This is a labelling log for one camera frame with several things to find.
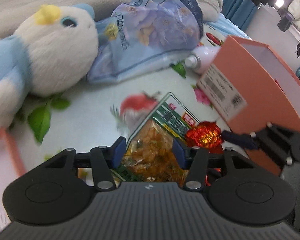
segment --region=plastic bag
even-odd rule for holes
[[[174,181],[183,185],[188,171],[182,170],[172,148],[172,136],[148,120],[131,141],[122,163],[141,181]]]
[[[173,138],[185,142],[185,133],[199,120],[172,94],[166,94],[130,136],[126,154],[115,170],[126,181],[174,181],[183,185],[182,170],[172,152]]]
[[[114,83],[183,60],[203,35],[196,0],[132,0],[96,23],[99,52],[86,80]]]

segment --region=plush toy eye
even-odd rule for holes
[[[70,17],[65,17],[61,20],[61,24],[65,27],[76,27],[77,23],[75,21],[75,19],[70,18]]]

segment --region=pink box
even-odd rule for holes
[[[266,44],[228,36],[197,85],[235,133],[261,130],[267,122],[300,131],[300,81]],[[261,150],[247,154],[281,172]]]

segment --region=wrapped candy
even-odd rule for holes
[[[185,135],[189,147],[199,146],[213,149],[223,142],[221,130],[215,122],[201,122],[196,127],[187,131]]]

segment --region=plush toy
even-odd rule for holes
[[[91,6],[41,6],[0,40],[0,128],[11,124],[29,92],[45,97],[76,84],[97,54]]]

